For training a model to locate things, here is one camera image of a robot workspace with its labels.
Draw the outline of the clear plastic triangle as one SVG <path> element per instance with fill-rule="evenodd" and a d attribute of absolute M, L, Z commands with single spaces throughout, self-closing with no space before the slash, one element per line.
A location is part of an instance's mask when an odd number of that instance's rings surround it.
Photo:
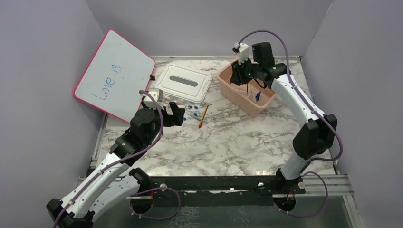
<path fill-rule="evenodd" d="M 257 103 L 256 98 L 255 98 L 256 93 L 254 93 L 254 92 L 249 92 L 249 91 L 244 91 L 244 90 L 240 90 L 240 89 L 238 89 L 238 92 L 239 92 L 241 95 L 243 95 L 246 99 L 249 99 L 249 100 L 251 100 L 251 101 L 254 102 L 254 103 Z"/>

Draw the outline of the blue hexagonal clamp piece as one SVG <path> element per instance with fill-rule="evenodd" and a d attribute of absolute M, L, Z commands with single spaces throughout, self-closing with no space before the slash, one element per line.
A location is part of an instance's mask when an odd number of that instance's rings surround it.
<path fill-rule="evenodd" d="M 256 93 L 256 101 L 258 102 L 260 100 L 261 92 Z"/>

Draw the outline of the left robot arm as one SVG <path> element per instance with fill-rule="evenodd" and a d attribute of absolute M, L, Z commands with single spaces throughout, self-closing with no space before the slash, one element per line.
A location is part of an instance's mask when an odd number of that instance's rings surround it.
<path fill-rule="evenodd" d="M 140 168 L 115 182 L 160 140 L 164 127 L 182 126 L 184 108 L 170 102 L 166 108 L 143 105 L 130 121 L 130 127 L 110 147 L 101 164 L 71 193 L 52 199 L 46 208 L 57 228 L 91 228 L 104 213 L 123 198 L 150 191 L 150 177 Z"/>

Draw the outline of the black wire tripod stand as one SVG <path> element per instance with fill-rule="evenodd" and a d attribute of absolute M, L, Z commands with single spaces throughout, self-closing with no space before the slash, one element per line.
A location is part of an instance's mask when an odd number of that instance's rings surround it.
<path fill-rule="evenodd" d="M 235 63 L 232 65 L 232 68 L 238 68 L 242 72 L 242 80 L 243 80 L 243 85 L 246 85 L 246 91 L 249 91 L 249 82 L 251 80 L 249 73 L 247 72 L 246 69 L 244 69 L 244 66 L 240 66 L 238 63 Z"/>

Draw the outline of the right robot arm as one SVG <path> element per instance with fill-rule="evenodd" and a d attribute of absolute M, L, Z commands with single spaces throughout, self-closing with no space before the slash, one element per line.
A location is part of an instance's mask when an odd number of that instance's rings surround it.
<path fill-rule="evenodd" d="M 254 44 L 253 59 L 249 58 L 249 48 L 245 43 L 234 45 L 232 50 L 238 59 L 232 63 L 230 83 L 240 86 L 251 80 L 262 82 L 263 88 L 273 90 L 282 99 L 300 126 L 292 141 L 294 151 L 277 170 L 274 180 L 275 189 L 286 193 L 297 184 L 300 173 L 311 161 L 333 145 L 337 118 L 313 104 L 292 76 L 288 62 L 275 63 L 270 43 Z"/>

